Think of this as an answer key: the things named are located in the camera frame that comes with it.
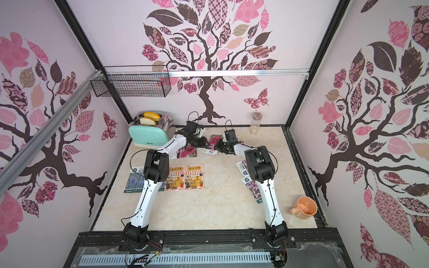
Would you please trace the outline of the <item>pink flower packet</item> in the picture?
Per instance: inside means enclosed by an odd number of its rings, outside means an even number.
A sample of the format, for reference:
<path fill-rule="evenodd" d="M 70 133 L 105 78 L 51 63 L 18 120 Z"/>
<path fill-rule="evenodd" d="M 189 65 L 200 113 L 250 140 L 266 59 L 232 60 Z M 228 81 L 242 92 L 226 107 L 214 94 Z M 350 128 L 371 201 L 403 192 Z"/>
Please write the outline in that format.
<path fill-rule="evenodd" d="M 178 158 L 197 157 L 197 150 L 193 146 L 182 147 Z"/>
<path fill-rule="evenodd" d="M 209 141 L 209 146 L 206 149 L 203 149 L 202 154 L 209 156 L 217 156 L 218 151 L 215 149 L 216 144 L 222 140 L 222 135 L 211 135 Z"/>

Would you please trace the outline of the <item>purple flower packet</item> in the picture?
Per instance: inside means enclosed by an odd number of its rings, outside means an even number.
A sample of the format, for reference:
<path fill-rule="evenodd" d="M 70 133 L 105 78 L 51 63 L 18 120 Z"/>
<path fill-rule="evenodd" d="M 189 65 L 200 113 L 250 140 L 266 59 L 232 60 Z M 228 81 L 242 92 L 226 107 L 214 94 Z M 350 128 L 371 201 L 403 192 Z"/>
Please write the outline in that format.
<path fill-rule="evenodd" d="M 245 177 L 245 178 L 250 177 L 246 160 L 242 160 L 240 162 L 237 162 L 236 166 L 237 166 L 238 170 L 240 171 L 240 173 L 243 177 Z"/>
<path fill-rule="evenodd" d="M 260 193 L 260 190 L 259 190 L 257 183 L 248 177 L 242 178 L 242 182 L 245 184 L 245 186 L 251 192 L 252 196 L 257 201 L 257 203 L 258 204 L 262 203 L 263 199 L 261 197 L 261 193 Z"/>

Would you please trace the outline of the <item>sunflower shop packet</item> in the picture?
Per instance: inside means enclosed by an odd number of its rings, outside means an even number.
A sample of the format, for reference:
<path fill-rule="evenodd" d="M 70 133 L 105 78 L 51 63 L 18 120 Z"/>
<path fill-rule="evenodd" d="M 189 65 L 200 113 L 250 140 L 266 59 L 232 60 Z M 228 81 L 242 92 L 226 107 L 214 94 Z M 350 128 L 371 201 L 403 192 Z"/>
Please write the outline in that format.
<path fill-rule="evenodd" d="M 185 189 L 185 165 L 174 165 L 169 169 L 169 176 L 165 181 L 165 191 L 179 191 Z"/>
<path fill-rule="evenodd" d="M 187 165 L 185 167 L 185 190 L 201 189 L 204 187 L 203 164 Z"/>

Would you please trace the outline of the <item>lavender packet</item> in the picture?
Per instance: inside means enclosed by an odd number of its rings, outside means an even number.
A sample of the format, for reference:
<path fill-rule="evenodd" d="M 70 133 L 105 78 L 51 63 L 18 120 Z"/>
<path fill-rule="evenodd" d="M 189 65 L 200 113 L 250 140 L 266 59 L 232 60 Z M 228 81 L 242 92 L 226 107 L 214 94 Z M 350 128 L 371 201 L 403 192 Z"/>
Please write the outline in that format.
<path fill-rule="evenodd" d="M 166 184 L 166 181 L 164 181 L 164 182 L 162 182 L 162 185 L 160 186 L 160 188 L 159 188 L 159 192 L 164 192 L 165 191 L 165 184 Z"/>
<path fill-rule="evenodd" d="M 144 168 L 132 167 L 125 185 L 124 193 L 141 193 L 144 188 Z"/>

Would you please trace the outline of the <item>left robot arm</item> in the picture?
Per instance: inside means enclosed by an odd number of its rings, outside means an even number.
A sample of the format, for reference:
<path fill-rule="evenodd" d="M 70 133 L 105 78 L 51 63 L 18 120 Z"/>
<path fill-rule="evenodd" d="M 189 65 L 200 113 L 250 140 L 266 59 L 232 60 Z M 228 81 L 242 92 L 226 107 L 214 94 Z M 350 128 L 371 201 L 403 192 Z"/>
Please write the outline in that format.
<path fill-rule="evenodd" d="M 147 234 L 150 212 L 156 195 L 170 173 L 170 159 L 182 147 L 205 148 L 209 145 L 203 136 L 205 128 L 196 122 L 187 121 L 172 139 L 157 149 L 149 149 L 143 168 L 144 187 L 134 214 L 124 227 L 124 241 L 137 250 L 146 248 L 150 240 Z"/>

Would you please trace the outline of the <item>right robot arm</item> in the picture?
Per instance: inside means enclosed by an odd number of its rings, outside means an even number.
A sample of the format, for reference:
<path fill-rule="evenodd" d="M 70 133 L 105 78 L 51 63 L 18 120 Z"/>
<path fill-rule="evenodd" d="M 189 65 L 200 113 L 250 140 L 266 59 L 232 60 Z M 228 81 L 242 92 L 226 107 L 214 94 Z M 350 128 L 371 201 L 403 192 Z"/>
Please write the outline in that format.
<path fill-rule="evenodd" d="M 274 187 L 274 176 L 277 172 L 275 162 L 266 146 L 252 147 L 239 142 L 235 130 L 226 130 L 223 139 L 214 147 L 227 155 L 238 155 L 245 158 L 248 174 L 256 183 L 265 209 L 265 236 L 271 246 L 279 246 L 281 240 L 288 237 L 288 227 L 280 211 Z"/>

